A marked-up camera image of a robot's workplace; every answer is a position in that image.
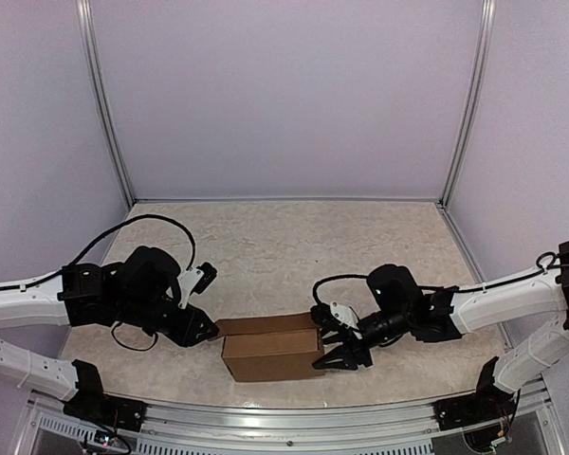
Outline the brown cardboard box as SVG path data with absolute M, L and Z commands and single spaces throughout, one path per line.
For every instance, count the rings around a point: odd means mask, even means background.
M 238 383 L 282 382 L 324 375 L 313 363 L 324 355 L 317 325 L 306 313 L 220 319 L 221 358 Z

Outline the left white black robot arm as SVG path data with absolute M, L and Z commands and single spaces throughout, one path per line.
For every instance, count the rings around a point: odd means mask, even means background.
M 71 264 L 29 283 L 0 284 L 0 330 L 121 323 L 188 348 L 218 334 L 211 318 L 189 302 L 216 276 L 209 263 L 182 269 L 167 252 L 140 246 L 123 262 Z M 114 411 L 98 369 L 83 361 L 46 357 L 0 338 L 0 375 L 64 403 L 75 399 L 96 422 Z

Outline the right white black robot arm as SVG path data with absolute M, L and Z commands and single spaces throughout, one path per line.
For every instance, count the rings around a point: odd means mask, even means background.
M 485 421 L 504 396 L 569 355 L 569 241 L 543 253 L 523 272 L 479 285 L 420 286 L 402 265 L 384 264 L 362 276 L 378 309 L 359 318 L 343 304 L 316 300 L 311 318 L 332 350 L 314 361 L 315 370 L 355 371 L 373 364 L 371 351 L 406 334 L 426 343 L 459 339 L 487 326 L 549 313 L 543 326 L 506 355 L 483 368 L 468 415 Z

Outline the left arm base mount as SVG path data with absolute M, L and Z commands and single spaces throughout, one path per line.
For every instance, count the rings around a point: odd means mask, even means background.
M 79 391 L 64 402 L 64 413 L 96 425 L 140 432 L 147 407 L 139 400 Z

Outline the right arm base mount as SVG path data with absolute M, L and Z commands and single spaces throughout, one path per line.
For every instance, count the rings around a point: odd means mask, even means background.
M 444 431 L 510 417 L 516 408 L 516 401 L 512 394 L 476 391 L 437 400 L 432 404 L 432 408 L 439 429 Z

